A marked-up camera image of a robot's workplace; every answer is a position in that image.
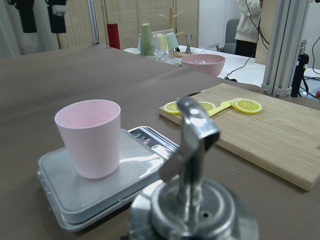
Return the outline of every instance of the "bowl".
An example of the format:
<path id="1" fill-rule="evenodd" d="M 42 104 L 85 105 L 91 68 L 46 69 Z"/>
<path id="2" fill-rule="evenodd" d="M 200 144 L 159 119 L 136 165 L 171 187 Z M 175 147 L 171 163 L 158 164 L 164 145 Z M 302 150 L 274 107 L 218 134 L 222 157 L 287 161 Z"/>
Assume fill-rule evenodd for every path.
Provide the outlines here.
<path id="1" fill-rule="evenodd" d="M 222 72 L 225 62 L 225 57 L 215 54 L 191 54 L 181 58 L 183 66 L 213 76 L 218 76 Z"/>

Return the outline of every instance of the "wooden cutting board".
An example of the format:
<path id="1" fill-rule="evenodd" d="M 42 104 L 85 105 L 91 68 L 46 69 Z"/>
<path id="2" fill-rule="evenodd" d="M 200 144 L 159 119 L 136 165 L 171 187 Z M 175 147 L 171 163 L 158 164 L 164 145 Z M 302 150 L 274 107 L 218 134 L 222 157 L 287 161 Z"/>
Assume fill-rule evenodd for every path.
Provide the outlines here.
<path id="1" fill-rule="evenodd" d="M 230 107 L 212 118 L 220 127 L 218 145 L 261 168 L 309 191 L 320 178 L 320 111 L 278 98 L 219 84 L 192 98 L 217 107 L 246 98 L 262 104 L 257 114 Z M 181 116 L 160 115 L 180 124 Z"/>

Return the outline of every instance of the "person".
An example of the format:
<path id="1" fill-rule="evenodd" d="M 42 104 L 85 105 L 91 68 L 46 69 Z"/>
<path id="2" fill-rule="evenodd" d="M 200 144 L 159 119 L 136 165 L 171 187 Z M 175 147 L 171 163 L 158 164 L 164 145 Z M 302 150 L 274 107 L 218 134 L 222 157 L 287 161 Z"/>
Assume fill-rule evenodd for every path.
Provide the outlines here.
<path id="1" fill-rule="evenodd" d="M 263 0 L 237 0 L 237 4 L 241 17 L 236 28 L 234 54 L 255 58 Z"/>

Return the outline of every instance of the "drinking glass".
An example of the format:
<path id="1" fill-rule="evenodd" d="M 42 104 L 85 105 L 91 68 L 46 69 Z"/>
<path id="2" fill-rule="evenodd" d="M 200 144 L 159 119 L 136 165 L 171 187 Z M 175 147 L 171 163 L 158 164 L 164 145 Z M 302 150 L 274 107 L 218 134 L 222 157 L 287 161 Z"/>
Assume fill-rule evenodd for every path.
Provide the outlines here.
<path id="1" fill-rule="evenodd" d="M 166 34 L 164 32 L 154 34 L 152 36 L 151 46 L 154 59 L 162 60 L 167 52 Z"/>

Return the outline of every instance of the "yellow handle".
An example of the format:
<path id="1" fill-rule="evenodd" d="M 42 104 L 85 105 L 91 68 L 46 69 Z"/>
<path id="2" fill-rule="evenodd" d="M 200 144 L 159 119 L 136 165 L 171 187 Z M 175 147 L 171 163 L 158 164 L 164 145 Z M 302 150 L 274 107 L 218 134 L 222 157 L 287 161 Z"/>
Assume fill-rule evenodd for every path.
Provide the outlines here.
<path id="1" fill-rule="evenodd" d="M 214 109 L 209 110 L 209 111 L 207 112 L 208 115 L 209 115 L 209 117 L 211 118 L 213 115 L 216 115 L 217 113 L 220 113 L 221 111 L 223 111 L 223 110 L 231 107 L 231 106 L 232 106 L 231 102 L 232 102 L 231 100 L 223 101 L 223 102 L 220 104 L 220 106 L 218 106 L 218 107 L 216 107 L 216 108 L 214 108 Z"/>

